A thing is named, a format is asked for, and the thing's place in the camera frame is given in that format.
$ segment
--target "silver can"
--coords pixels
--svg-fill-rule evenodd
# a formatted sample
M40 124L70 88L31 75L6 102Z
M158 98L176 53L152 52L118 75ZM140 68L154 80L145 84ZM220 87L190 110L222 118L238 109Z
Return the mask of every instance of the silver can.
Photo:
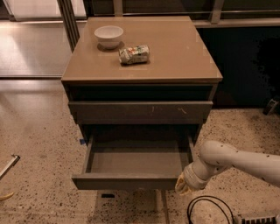
M150 49L147 45L126 47L119 50L119 60L126 65L147 62L149 57Z

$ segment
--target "cable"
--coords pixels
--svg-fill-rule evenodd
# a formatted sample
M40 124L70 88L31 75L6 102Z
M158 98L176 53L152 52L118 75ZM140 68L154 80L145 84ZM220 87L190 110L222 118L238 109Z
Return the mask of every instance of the cable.
M188 205L188 207L187 207L187 219L188 219L188 221L189 221L189 224L193 224L191 218L192 218L192 212L193 212L193 208L194 208L195 204L198 203L199 201L202 201L202 200L210 201L210 202L212 202L213 204L215 204L215 205L223 212L223 214L226 216L226 218L227 218L227 223L230 224L229 218L228 218L228 216L226 215L225 211L224 211L216 202L214 202L214 201L212 201L212 200L210 200L210 199L208 199L208 198L215 199L215 200L218 200L218 201L220 201L221 203L223 203L223 204L227 207L228 211L230 212L232 223L235 224L235 219L234 219L233 213L232 213L231 209L229 208L229 206L228 206L223 200L218 199L218 198L216 198L216 197L214 197L214 196L209 196L209 195L199 196L199 197L193 199L193 200L189 203L189 205Z

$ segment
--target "bowl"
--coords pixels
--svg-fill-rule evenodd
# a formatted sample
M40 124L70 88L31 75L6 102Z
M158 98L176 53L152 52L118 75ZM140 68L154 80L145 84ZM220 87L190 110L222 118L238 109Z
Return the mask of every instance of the bowl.
M123 29L115 25L106 25L96 29L94 35L104 48L115 49L122 41Z

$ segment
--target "white robotic arm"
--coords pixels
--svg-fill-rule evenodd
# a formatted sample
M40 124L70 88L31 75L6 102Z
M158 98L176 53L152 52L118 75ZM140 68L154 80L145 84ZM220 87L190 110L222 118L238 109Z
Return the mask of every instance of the white robotic arm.
M234 146L217 141L206 141L200 157L185 167L178 177L175 190L202 190L210 178L234 167L274 186L280 187L280 156L237 150Z

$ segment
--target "speckled floor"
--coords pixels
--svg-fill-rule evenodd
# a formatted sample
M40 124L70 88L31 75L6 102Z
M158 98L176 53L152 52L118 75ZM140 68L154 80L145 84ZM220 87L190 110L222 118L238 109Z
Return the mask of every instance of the speckled floor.
M15 193L0 202L0 223L167 223L160 191L78 191L71 175L81 173L86 153L80 138L58 80L1 80L0 170L11 153L21 159L0 181L1 195ZM206 139L280 155L280 117L261 109L213 109L196 151ZM187 223L187 205L200 195L224 200L234 215L280 209L280 188L231 168L203 191L183 197L166 192L170 223ZM226 223L208 202L197 204L192 220Z

